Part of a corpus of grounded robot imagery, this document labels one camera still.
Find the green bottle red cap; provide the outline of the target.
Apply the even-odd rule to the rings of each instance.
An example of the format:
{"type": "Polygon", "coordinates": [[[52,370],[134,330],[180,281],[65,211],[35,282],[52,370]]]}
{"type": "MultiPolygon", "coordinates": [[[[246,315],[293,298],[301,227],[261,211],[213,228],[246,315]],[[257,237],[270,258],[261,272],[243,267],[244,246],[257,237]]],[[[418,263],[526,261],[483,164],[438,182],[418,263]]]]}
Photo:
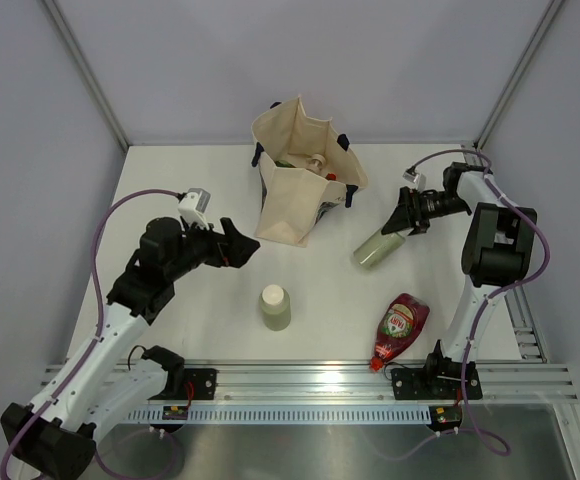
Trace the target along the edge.
{"type": "Polygon", "coordinates": [[[296,168],[293,164],[284,160],[275,161],[275,165],[280,168],[296,168]]]}

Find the beige pump bottle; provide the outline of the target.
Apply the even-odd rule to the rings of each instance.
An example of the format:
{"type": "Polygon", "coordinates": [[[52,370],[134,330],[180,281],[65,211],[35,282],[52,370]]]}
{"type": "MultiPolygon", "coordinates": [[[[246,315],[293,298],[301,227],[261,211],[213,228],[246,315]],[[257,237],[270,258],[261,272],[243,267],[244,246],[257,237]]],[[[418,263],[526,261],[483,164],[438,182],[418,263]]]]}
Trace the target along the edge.
{"type": "Polygon", "coordinates": [[[323,168],[326,166],[327,160],[320,154],[312,155],[307,161],[305,168],[316,175],[320,175],[323,168]]]}

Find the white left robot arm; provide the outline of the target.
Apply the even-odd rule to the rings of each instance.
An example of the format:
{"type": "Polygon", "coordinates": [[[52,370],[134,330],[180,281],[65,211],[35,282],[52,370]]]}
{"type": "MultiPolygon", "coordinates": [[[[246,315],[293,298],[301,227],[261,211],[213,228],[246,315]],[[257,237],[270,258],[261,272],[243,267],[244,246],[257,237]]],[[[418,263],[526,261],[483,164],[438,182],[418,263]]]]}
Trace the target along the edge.
{"type": "Polygon", "coordinates": [[[170,217],[148,223],[123,273],[100,296],[97,322],[54,379],[27,404],[10,404],[0,418],[8,447],[0,466],[16,458],[52,479],[77,479],[107,434],[144,401],[178,396],[184,359],[160,346],[108,389],[109,373],[173,299],[174,284],[201,265],[243,267],[259,249],[231,219],[223,230],[188,226],[170,217]]]}

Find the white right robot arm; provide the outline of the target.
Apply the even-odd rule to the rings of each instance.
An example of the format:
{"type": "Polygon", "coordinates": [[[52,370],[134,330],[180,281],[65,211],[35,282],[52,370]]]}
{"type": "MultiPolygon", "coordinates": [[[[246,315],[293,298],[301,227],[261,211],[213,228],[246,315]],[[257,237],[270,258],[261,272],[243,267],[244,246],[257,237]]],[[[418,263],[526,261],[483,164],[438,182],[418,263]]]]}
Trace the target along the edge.
{"type": "Polygon", "coordinates": [[[476,367],[481,338],[503,292],[519,285],[530,267],[537,213],[509,202],[484,166],[452,163],[440,191],[401,188],[381,231],[421,234],[431,220],[455,213],[471,218],[461,253],[464,289],[450,326],[424,365],[391,370],[398,400],[482,398],[476,367]]]}

